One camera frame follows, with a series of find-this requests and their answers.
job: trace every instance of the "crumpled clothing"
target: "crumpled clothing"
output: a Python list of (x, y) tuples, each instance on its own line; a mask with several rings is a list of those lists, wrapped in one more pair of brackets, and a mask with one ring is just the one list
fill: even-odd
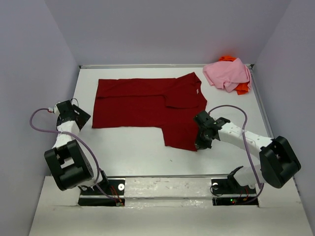
[(252, 88), (252, 76), (247, 66), (239, 58), (224, 56), (220, 59), (223, 61), (203, 67), (203, 74), (209, 84), (227, 92), (236, 89), (239, 95), (247, 93)]

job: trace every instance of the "white table surface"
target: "white table surface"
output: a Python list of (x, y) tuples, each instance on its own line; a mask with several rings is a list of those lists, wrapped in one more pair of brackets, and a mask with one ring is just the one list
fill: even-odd
[[(217, 90), (208, 84), (202, 68), (82, 69), (74, 97), (80, 108), (92, 115), (98, 79), (171, 78), (193, 71), (203, 82), (207, 110), (222, 104), (239, 106), (248, 114), (247, 129), (267, 135), (254, 92), (238, 96)], [(222, 108), (213, 116), (228, 118), (239, 126), (244, 120), (243, 114), (232, 108)], [(91, 126), (92, 119), (80, 137), (95, 152), (108, 176), (226, 174), (248, 165), (243, 150), (219, 141), (213, 142), (212, 149), (192, 152), (165, 147), (159, 128)], [(292, 180), (282, 189), (266, 185), (260, 207), (212, 206), (211, 201), (202, 207), (143, 207), (141, 203), (139, 207), (81, 207), (77, 206), (78, 197), (78, 189), (62, 192), (52, 177), (46, 177), (30, 236), (312, 235)]]
[[(222, 104), (239, 106), (248, 114), (246, 129), (267, 135), (253, 90), (241, 96), (218, 90), (209, 85), (202, 68), (81, 69), (74, 97), (79, 100), (80, 108), (93, 115), (99, 79), (172, 78), (191, 72), (202, 81), (201, 91), (208, 100), (207, 111)], [(244, 122), (244, 115), (233, 108), (220, 108), (213, 111), (212, 116), (225, 117), (238, 126)], [(160, 128), (91, 129), (91, 126), (92, 118), (80, 132), (80, 138), (95, 152), (108, 176), (227, 174), (238, 166), (249, 165), (246, 152), (219, 141), (213, 141), (212, 149), (194, 152), (166, 147)]]

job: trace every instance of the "t-shirt sleeve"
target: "t-shirt sleeve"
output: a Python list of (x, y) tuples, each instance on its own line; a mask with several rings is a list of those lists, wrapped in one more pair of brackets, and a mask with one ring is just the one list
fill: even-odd
[(197, 124), (167, 124), (161, 128), (165, 146), (197, 151), (195, 147), (195, 139), (198, 134)]

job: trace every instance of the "red t-shirt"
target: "red t-shirt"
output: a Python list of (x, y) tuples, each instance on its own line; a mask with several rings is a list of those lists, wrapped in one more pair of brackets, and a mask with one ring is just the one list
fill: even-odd
[(98, 81), (92, 128), (159, 127), (166, 146), (196, 151), (195, 115), (207, 100), (195, 73), (171, 79)]

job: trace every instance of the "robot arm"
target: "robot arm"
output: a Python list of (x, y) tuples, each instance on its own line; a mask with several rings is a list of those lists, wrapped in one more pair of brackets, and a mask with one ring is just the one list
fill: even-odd
[[(52, 149), (46, 151), (44, 156), (58, 188), (66, 190), (82, 185), (89, 187), (94, 186), (96, 182), (108, 186), (104, 171), (91, 167), (89, 159), (76, 140), (76, 135), (91, 116), (72, 105), (70, 101), (56, 104), (50, 112), (59, 115), (56, 131), (58, 136)], [(243, 131), (228, 119), (214, 120), (206, 111), (195, 116), (194, 121), (199, 126), (195, 140), (197, 149), (211, 148), (214, 139), (245, 149), (242, 137), (245, 132), (249, 152), (260, 160), (260, 165), (254, 166), (260, 183), (266, 182), (275, 188), (281, 188), (301, 169), (290, 144), (281, 136), (272, 139)], [(232, 188), (246, 185), (254, 188), (257, 178), (252, 167), (242, 166), (228, 175), (228, 181)]]
[[(260, 183), (281, 188), (301, 169), (289, 142), (281, 136), (272, 139), (243, 131), (225, 118), (214, 120), (206, 111), (199, 113), (194, 120), (199, 126), (195, 141), (197, 149), (211, 148), (214, 139), (245, 149), (242, 135), (245, 132), (250, 153), (260, 160), (260, 165), (254, 167)], [(252, 167), (236, 168), (231, 175), (231, 181), (240, 186), (253, 188), (257, 183)]]

